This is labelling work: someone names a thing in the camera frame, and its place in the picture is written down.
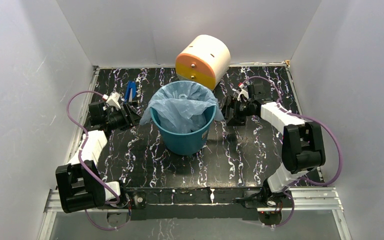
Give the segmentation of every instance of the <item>blue bucket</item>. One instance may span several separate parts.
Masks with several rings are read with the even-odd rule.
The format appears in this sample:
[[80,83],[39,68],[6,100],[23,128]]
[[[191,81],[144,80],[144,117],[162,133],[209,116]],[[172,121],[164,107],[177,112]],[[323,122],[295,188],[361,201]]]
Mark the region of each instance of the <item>blue bucket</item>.
[[174,133],[164,129],[160,125],[161,122],[157,111],[152,107],[150,111],[152,120],[158,127],[165,146],[175,154],[188,156],[197,153],[205,145],[211,122],[213,122],[216,115],[216,106],[211,106],[204,111],[206,125],[198,131],[190,133]]

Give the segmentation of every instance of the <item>cylindrical container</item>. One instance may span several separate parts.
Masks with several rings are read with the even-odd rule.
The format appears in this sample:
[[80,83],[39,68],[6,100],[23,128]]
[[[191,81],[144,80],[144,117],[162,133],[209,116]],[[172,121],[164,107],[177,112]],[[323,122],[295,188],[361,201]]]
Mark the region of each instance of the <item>cylindrical container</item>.
[[220,40],[199,35],[176,58],[176,73],[180,80],[191,80],[211,91],[229,69],[231,54]]
[[162,128],[157,111],[152,107],[150,111],[152,120],[158,127],[159,133],[162,136],[162,140],[164,141],[165,146],[173,153],[182,156],[192,155],[203,148],[205,142],[207,141],[211,122],[213,122],[214,116],[216,115],[215,106],[207,108],[203,113],[205,120],[207,121],[206,125],[198,131],[182,134],[174,133]]

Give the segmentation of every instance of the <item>trash can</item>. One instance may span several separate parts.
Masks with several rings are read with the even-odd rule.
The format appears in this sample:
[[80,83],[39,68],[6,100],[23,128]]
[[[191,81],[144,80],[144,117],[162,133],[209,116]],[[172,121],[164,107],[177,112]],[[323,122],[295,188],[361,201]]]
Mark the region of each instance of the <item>trash can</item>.
[[210,106],[204,110],[203,115],[207,122],[206,125],[201,129],[190,133],[175,133],[164,129],[160,125],[160,118],[158,117],[157,111],[151,107],[150,112],[152,120],[158,127],[165,146],[175,154],[187,156],[197,153],[203,148],[207,141],[211,122],[213,122],[216,115],[216,110],[216,106]]

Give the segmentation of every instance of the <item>sticker on bucket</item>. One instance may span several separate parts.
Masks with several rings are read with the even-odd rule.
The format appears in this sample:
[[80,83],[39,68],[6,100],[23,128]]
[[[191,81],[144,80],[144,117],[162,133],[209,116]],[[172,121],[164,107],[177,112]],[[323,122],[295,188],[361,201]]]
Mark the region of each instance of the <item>sticker on bucket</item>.
[[202,134],[202,140],[204,140],[207,137],[208,129]]

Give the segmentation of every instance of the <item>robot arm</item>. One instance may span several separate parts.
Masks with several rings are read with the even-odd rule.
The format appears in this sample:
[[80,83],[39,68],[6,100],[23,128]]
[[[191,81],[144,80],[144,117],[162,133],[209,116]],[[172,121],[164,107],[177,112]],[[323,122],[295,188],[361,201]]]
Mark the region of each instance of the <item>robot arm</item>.
[[[139,124],[141,117],[136,114],[130,103],[119,103],[120,94],[113,92],[104,95],[99,102],[89,104],[89,118],[85,128],[88,140],[81,151],[81,159],[92,172],[99,176],[97,169],[99,156],[108,142],[111,132],[115,129],[128,130]],[[85,141],[85,134],[80,146]],[[79,151],[73,155],[66,165],[57,167],[55,171],[59,198],[65,213],[104,206],[114,195],[93,178],[80,164]],[[105,183],[118,196],[123,195],[123,183],[112,181]]]
[[322,129],[318,123],[288,115],[265,92],[262,84],[242,86],[238,97],[228,96],[222,113],[228,126],[244,126],[247,116],[259,116],[283,133],[281,164],[262,186],[260,201],[277,202],[297,178],[325,164]]

